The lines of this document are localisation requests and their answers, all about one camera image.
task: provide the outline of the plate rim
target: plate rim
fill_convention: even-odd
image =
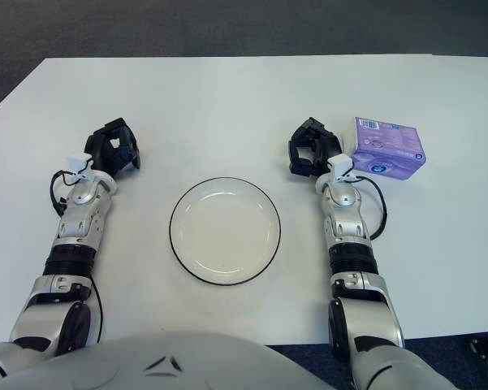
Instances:
[[[243,181],[247,184],[251,184],[254,188],[258,189],[258,191],[260,191],[261,193],[263,193],[267,199],[269,199],[269,202],[271,205],[273,205],[273,209],[274,209],[274,212],[276,213],[276,218],[278,219],[278,227],[279,227],[279,235],[278,235],[278,243],[276,244],[276,248],[274,249],[274,252],[273,252],[273,255],[270,257],[270,260],[267,262],[266,266],[264,266],[260,272],[258,272],[257,274],[251,276],[250,278],[246,279],[246,280],[242,280],[240,282],[236,282],[236,283],[216,283],[216,282],[212,282],[212,281],[209,281],[209,280],[206,280],[206,279],[203,279],[201,278],[200,276],[198,275],[195,275],[192,271],[190,271],[183,263],[182,261],[180,260],[180,257],[179,255],[177,254],[177,252],[175,252],[175,247],[173,246],[173,240],[171,239],[171,221],[173,220],[173,216],[175,215],[175,211],[177,210],[177,206],[179,205],[180,201],[183,200],[183,198],[190,192],[192,191],[195,187],[198,187],[199,185],[201,184],[204,184],[208,181],[211,181],[211,180],[218,180],[218,179],[233,179],[233,180],[239,180],[239,181]],[[278,209],[276,208],[276,205],[274,204],[274,202],[272,201],[272,199],[269,197],[269,195],[266,194],[266,192],[264,190],[262,190],[260,187],[258,187],[257,185],[251,183],[250,181],[247,181],[245,179],[241,179],[239,177],[234,177],[234,176],[217,176],[217,177],[212,177],[210,179],[206,179],[206,180],[202,180],[201,182],[193,185],[188,191],[186,191],[182,197],[180,197],[180,199],[175,203],[175,207],[173,208],[173,211],[171,212],[171,216],[170,216],[170,222],[168,223],[168,238],[170,240],[170,245],[171,245],[171,250],[173,250],[173,254],[175,255],[175,258],[179,261],[180,265],[190,274],[190,275],[193,275],[195,278],[201,280],[202,282],[205,282],[205,283],[208,283],[208,284],[212,284],[212,285],[215,285],[215,286],[237,286],[239,284],[244,284],[244,283],[247,283],[249,282],[250,280],[253,280],[255,279],[256,277],[258,277],[263,271],[265,271],[269,265],[273,262],[273,259],[274,257],[276,256],[276,253],[278,252],[278,248],[279,248],[279,243],[281,242],[282,240],[282,221],[280,220],[279,218],[279,212],[278,212]]]

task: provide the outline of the white plate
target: white plate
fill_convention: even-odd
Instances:
[[[197,184],[175,206],[170,241],[188,272],[212,284],[246,282],[263,272],[279,245],[273,202],[245,180],[219,177]]]

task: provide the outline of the tissue box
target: tissue box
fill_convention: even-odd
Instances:
[[[425,163],[416,128],[354,118],[343,138],[355,169],[407,179]]]

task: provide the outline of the barcode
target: barcode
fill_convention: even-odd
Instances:
[[[359,124],[365,128],[374,128],[375,130],[379,129],[379,123],[375,122],[374,120],[359,119]]]

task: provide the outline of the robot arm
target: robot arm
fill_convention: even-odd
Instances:
[[[119,139],[114,148],[111,140]],[[99,249],[117,191],[115,174],[129,163],[140,167],[139,150],[123,119],[97,130],[85,153],[68,159],[70,171],[58,172],[50,191],[61,216],[43,275],[36,279],[12,330],[9,343],[0,343],[0,379],[58,355],[85,346],[91,313],[86,304],[92,287],[94,258]],[[70,176],[72,190],[55,201],[53,184]]]
[[[294,151],[298,147],[310,147],[314,162],[301,162]],[[356,388],[455,388],[404,349],[402,330],[361,217],[361,194],[351,184],[356,181],[352,159],[341,153],[337,137],[310,118],[292,136],[289,154],[292,173],[319,176],[316,191],[322,195],[332,271],[330,347],[338,360],[351,364]]]

